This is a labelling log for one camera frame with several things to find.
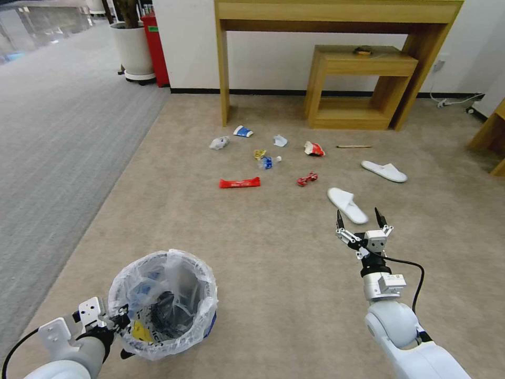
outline wooden furniture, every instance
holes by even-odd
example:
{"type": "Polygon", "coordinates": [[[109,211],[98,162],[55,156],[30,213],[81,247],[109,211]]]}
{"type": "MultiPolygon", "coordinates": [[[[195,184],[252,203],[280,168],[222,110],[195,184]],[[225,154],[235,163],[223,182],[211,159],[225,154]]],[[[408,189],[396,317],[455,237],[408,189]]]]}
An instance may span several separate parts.
{"type": "Polygon", "coordinates": [[[382,130],[389,123],[417,66],[417,59],[392,46],[373,46],[370,55],[355,46],[317,45],[314,48],[305,116],[312,128],[382,130]],[[328,75],[379,75],[372,98],[321,99],[328,75]]]}
{"type": "MultiPolygon", "coordinates": [[[[473,150],[490,148],[495,151],[505,148],[505,99],[482,125],[468,147],[473,150]]],[[[491,171],[491,175],[505,176],[505,159],[491,171]]]]}
{"type": "Polygon", "coordinates": [[[227,31],[408,34],[419,61],[391,120],[400,130],[463,0],[214,0],[223,126],[228,121],[227,31]]]}

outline trash bag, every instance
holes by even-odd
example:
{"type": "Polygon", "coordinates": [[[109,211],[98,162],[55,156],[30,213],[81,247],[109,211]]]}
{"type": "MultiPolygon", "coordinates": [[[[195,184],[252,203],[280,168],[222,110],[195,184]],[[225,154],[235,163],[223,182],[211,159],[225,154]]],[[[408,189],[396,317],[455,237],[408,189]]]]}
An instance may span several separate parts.
{"type": "Polygon", "coordinates": [[[109,314],[128,304],[123,348],[155,361],[178,354],[210,333],[217,309],[212,269],[181,250],[158,251],[130,263],[109,290],[109,314]]]}

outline potted plant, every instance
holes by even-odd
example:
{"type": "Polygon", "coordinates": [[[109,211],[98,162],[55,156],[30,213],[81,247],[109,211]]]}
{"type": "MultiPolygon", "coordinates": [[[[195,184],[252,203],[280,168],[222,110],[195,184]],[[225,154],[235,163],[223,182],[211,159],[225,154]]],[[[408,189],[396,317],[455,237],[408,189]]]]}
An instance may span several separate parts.
{"type": "Polygon", "coordinates": [[[155,78],[144,25],[138,19],[136,0],[117,0],[116,4],[124,21],[110,27],[126,79],[143,82],[155,78]]]}

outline trash can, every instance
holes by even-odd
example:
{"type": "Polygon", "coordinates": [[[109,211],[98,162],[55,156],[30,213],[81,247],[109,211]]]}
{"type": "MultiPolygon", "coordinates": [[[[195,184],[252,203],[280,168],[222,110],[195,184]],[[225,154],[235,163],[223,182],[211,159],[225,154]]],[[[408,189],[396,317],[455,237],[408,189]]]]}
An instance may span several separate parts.
{"type": "Polygon", "coordinates": [[[209,266],[181,250],[158,251],[130,263],[110,287],[111,316],[128,304],[120,332],[129,353],[155,361],[201,342],[216,319],[217,286],[209,266]]]}
{"type": "Polygon", "coordinates": [[[163,55],[163,48],[159,38],[158,23],[156,22],[156,15],[151,12],[140,18],[144,23],[144,30],[147,37],[147,45],[151,53],[151,60],[153,61],[153,69],[156,74],[156,83],[158,87],[170,86],[168,79],[167,65],[165,63],[165,56],[163,55]]]}

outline plastic bottle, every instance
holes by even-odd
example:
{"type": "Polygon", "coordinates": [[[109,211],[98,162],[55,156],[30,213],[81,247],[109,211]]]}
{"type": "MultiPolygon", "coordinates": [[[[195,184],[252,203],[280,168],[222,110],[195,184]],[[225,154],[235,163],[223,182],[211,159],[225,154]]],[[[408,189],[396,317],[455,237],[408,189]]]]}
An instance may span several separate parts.
{"type": "Polygon", "coordinates": [[[258,162],[258,167],[262,169],[269,169],[272,168],[274,165],[282,161],[282,157],[278,156],[275,158],[269,157],[269,156],[264,156],[261,158],[258,162]]]}

